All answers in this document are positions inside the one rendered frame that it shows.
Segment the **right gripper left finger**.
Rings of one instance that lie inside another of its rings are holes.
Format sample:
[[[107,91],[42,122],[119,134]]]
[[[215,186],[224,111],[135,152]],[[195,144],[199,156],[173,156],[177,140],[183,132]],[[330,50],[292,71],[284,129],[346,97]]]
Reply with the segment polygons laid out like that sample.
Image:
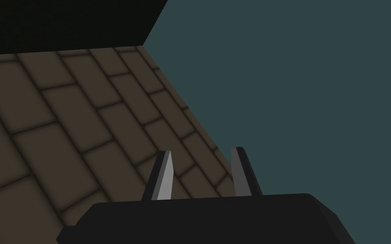
[[[170,200],[173,177],[174,169],[171,151],[159,151],[141,200]]]

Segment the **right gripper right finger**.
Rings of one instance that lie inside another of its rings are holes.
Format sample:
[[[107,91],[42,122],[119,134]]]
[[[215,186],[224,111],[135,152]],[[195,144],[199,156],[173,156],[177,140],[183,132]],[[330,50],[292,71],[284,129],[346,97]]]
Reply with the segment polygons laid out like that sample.
[[[243,147],[231,148],[231,169],[236,196],[262,196],[261,188]]]

